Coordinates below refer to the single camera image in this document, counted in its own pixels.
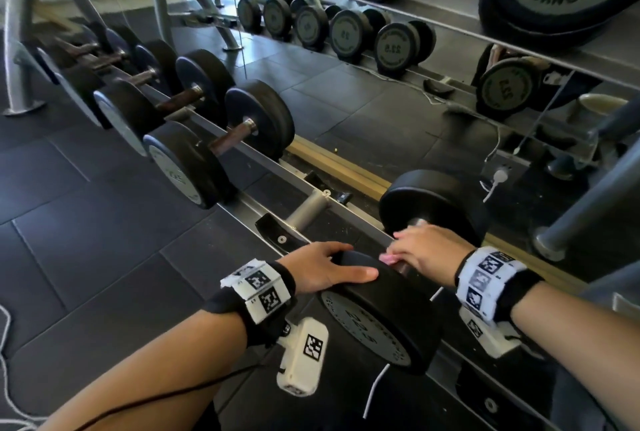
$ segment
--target black gym floor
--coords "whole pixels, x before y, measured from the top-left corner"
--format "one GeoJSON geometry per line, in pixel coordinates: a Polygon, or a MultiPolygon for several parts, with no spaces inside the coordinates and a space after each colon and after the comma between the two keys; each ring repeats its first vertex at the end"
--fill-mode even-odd
{"type": "MultiPolygon", "coordinates": [[[[127,19],[140,39],[158,36],[152,10],[128,12],[127,19]]],[[[434,168],[481,190],[483,160],[497,141],[491,125],[445,112],[418,91],[299,47],[244,36],[243,52],[229,55],[214,29],[181,28],[174,35],[179,52],[210,49],[228,62],[237,80],[246,70],[269,83],[291,108],[297,133],[341,157],[387,180],[434,168]]],[[[468,82],[483,48],[476,40],[443,33],[429,67],[468,82]]],[[[13,315],[4,349],[10,391],[23,410],[48,414],[195,311],[220,278],[248,257],[273,254],[224,210],[203,211],[182,198],[116,132],[89,124],[59,87],[37,75],[34,86],[37,97],[48,101],[46,108],[0,117],[0,304],[13,315]]],[[[4,79],[0,88],[4,109],[4,79]]],[[[280,216],[303,200],[234,150],[223,163],[234,184],[280,216]]],[[[552,222],[585,189],[584,182],[559,182],[535,166],[513,189],[497,190],[489,202],[490,232],[528,249],[530,231],[552,222]]],[[[639,212],[637,195],[629,197],[575,241],[561,267],[591,281],[634,261],[640,254],[639,212]]],[[[381,249],[331,214],[317,220],[308,235],[355,243],[371,254],[381,249]]],[[[284,414],[312,421],[363,408],[383,363],[334,324],[316,300],[303,300],[299,309],[325,322],[332,335],[320,390],[312,398],[292,398],[276,390],[273,370],[233,379],[216,397],[224,429],[247,429],[284,414]]],[[[276,364],[280,353],[265,357],[264,350],[250,350],[240,365],[263,357],[276,364]]],[[[465,424],[450,421],[464,413],[446,416],[428,404],[427,393],[439,392],[428,379],[390,371],[378,389],[370,419],[380,426],[465,424]]],[[[10,417],[0,401],[0,418],[10,417]]],[[[300,429],[292,422],[280,428],[300,429]]]]}

